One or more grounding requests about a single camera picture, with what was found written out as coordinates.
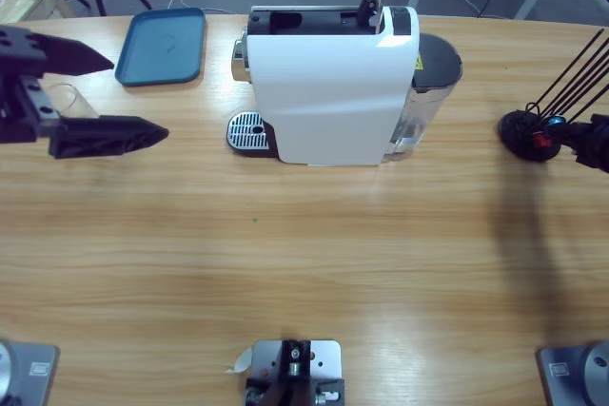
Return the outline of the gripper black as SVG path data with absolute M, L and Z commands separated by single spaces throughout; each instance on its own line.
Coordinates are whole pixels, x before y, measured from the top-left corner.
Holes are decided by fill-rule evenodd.
M 108 58 L 80 41 L 2 26 L 1 73 L 8 76 L 1 77 L 1 143 L 48 138 L 49 155 L 61 160 L 121 156 L 162 142 L 169 130 L 137 116 L 61 118 L 35 78 L 113 68 Z

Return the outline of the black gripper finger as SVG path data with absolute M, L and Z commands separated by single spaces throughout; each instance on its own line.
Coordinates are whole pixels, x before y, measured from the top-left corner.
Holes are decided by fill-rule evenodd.
M 608 116 L 594 113 L 587 122 L 574 122 L 566 125 L 568 135 L 574 140 L 591 140 L 608 129 Z
M 580 143 L 575 149 L 576 162 L 584 166 L 607 171 L 608 164 L 608 140 L 587 140 Z

